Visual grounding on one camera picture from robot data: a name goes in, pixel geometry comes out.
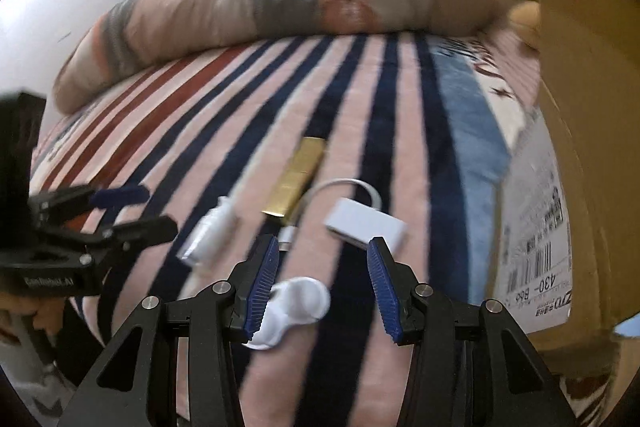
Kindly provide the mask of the person left hand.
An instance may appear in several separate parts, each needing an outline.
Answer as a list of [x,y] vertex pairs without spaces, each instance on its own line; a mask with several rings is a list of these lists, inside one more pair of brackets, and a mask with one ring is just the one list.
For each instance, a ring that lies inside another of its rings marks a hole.
[[42,329],[49,336],[55,336],[63,325],[65,300],[61,298],[32,298],[1,293],[1,337],[16,338],[11,322],[11,314],[31,317],[34,329]]

